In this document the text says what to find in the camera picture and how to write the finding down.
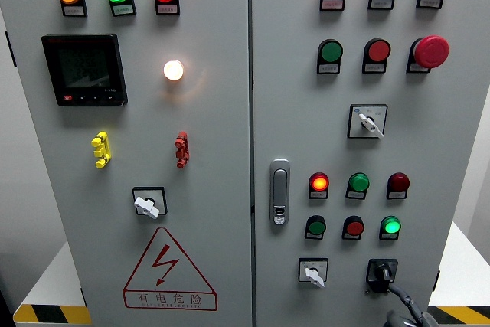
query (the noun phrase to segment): red push button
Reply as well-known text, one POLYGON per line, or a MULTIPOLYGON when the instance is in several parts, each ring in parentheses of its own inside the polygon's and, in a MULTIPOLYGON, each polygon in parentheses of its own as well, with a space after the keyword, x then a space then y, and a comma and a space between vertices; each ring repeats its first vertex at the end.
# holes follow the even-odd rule
POLYGON ((390 45, 385 40, 377 40, 371 44, 367 54, 372 61, 386 60, 390 56, 390 45))
POLYGON ((445 38, 432 34, 420 40, 413 50, 417 64, 424 68, 435 68, 449 56, 449 43, 445 38))
POLYGON ((342 239, 359 240, 364 232, 364 223, 359 216, 349 216, 344 221, 344 230, 342 231, 342 239))
POLYGON ((391 191, 407 191, 410 187, 410 180, 402 172, 397 172, 388 179, 388 186, 391 191))

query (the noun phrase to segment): push button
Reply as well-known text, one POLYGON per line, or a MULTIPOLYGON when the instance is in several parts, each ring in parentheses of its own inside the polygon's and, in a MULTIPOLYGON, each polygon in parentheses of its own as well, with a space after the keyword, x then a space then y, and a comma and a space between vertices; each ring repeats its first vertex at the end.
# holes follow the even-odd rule
POLYGON ((359 216, 349 216, 344 221, 342 239, 359 240, 364 232, 364 223, 359 216))

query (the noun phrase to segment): gray metal panel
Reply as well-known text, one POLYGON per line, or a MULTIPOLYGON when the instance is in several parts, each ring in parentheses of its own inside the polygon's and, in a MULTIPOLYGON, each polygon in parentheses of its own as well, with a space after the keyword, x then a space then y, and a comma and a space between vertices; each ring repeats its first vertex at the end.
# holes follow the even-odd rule
MULTIPOLYGON (((107 0, 87 0, 88 18, 77 19, 58 0, 0 0, 90 314, 98 326, 251 325, 247 0, 180 0, 178 17, 135 2, 137 16, 114 18, 107 0), (89 33, 118 35, 127 106, 56 105, 41 36, 89 33), (185 66, 178 83, 162 75, 170 59, 185 66), (113 159, 97 170, 90 141, 100 130, 113 159), (136 216, 135 186, 165 186, 168 215, 136 216), (157 227, 216 290, 217 312, 125 308, 123 288, 157 227)), ((178 265, 172 272, 186 284, 178 265)))
POLYGON ((396 0, 393 11, 319 12, 319 0, 253 0, 257 325, 383 325, 386 312, 408 311, 395 296, 366 295, 370 258, 397 258, 396 282, 427 306, 488 89, 490 0, 444 0, 439 11, 396 0), (430 74, 406 74, 410 45, 440 34, 449 59, 430 74), (361 74, 372 38, 391 44, 387 72, 361 74), (344 48, 341 73, 317 76, 327 38, 344 48), (349 106, 388 105, 382 140, 347 139, 349 106), (289 223, 269 220, 269 166, 291 164, 289 223), (308 180, 325 172, 329 199, 308 200, 308 180), (346 200, 348 178, 365 172, 365 201, 346 200), (408 199, 387 201, 387 180, 405 172, 408 199), (327 223, 324 240, 305 240, 309 216, 327 223), (383 217, 402 221, 400 239, 379 241, 383 217), (361 216, 360 241, 342 240, 344 219, 361 216), (325 289, 299 283, 300 257, 327 257, 325 289))

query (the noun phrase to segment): white wall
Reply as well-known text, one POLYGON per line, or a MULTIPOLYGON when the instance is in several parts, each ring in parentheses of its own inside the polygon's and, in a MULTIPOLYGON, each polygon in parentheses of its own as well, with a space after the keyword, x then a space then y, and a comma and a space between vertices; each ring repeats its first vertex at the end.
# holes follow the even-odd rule
POLYGON ((0 290, 14 312, 66 237, 1 11, 0 152, 0 290))

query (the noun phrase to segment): emergency stop button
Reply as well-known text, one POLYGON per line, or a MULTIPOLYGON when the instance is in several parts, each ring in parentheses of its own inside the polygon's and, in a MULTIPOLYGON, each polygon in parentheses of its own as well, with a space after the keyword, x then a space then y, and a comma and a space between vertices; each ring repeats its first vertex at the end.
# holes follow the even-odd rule
POLYGON ((449 43, 437 34, 415 40, 410 49, 407 73, 429 73, 449 56, 449 43))

